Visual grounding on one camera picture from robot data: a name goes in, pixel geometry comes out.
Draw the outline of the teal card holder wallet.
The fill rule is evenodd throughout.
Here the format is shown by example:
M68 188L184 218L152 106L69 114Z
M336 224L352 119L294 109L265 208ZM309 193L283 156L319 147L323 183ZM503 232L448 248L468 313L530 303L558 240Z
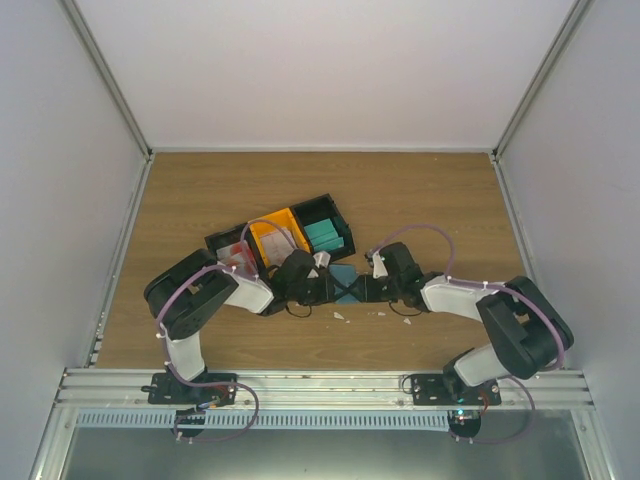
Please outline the teal card holder wallet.
M353 265L331 264L329 274L334 286L334 300L338 305L363 303L362 294L357 289L359 274Z

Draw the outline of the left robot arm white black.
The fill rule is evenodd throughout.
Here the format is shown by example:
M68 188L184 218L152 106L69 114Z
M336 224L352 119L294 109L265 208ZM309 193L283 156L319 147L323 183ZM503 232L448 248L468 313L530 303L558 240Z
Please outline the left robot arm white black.
M282 264L250 274L198 249L151 281L144 299L163 341L166 367L175 375L172 393L185 404L205 395L199 332L222 306L270 316L291 302L313 307L350 295L354 282L336 278L329 259L326 252L295 249Z

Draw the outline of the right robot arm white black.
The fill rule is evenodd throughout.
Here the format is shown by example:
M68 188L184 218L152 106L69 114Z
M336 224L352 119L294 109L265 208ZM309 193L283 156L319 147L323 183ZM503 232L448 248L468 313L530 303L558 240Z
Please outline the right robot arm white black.
M526 380L562 367L574 335L537 285L526 276L506 283L455 279L423 272L401 242L369 256L373 272L336 285L361 303L394 303L424 313L480 322L489 343L464 352L443 368L443 393L464 405L479 386L502 377Z

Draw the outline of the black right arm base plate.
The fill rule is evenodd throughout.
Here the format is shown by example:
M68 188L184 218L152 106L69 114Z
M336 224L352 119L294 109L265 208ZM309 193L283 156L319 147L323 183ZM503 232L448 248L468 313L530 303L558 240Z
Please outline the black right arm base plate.
M469 387L442 373L413 373L400 380L400 389L417 406L498 406L502 403L495 380Z

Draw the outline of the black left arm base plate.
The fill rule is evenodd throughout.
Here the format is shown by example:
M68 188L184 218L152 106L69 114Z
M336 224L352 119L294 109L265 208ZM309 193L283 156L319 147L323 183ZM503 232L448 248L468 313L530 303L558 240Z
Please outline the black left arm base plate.
M194 379L196 383L220 383L217 387L191 387L176 379L170 371L155 373L149 385L141 387L148 395L147 401L154 405L232 405L235 402L235 388L231 383L238 380L236 374L204 372Z

